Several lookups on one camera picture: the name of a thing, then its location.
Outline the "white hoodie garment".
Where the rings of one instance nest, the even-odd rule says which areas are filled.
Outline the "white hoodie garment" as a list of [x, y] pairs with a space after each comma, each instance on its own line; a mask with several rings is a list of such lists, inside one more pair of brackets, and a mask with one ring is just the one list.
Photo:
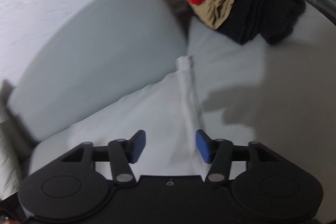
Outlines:
[[105, 146], [116, 139], [130, 139], [146, 132], [146, 146], [132, 165], [136, 177], [204, 177], [209, 167], [196, 146], [196, 131], [202, 126], [190, 56], [177, 59], [177, 70], [162, 81], [122, 97], [70, 127], [68, 146], [82, 142]]

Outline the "grey sofa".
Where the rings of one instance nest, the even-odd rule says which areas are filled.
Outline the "grey sofa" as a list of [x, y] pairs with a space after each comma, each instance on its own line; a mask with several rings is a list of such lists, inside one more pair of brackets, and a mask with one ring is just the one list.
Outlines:
[[[70, 148], [70, 127], [190, 56], [207, 174], [136, 177], [129, 139]], [[37, 146], [17, 193], [27, 223], [335, 223], [335, 25], [306, 5], [279, 46], [240, 46], [183, 0], [94, 0], [9, 96]]]

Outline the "black folded garment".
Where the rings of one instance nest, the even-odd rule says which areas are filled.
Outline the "black folded garment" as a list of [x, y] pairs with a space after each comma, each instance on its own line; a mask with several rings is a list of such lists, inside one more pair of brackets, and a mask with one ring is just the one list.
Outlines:
[[240, 45], [260, 34], [275, 45], [293, 31], [305, 0], [234, 0], [227, 19], [216, 29]]

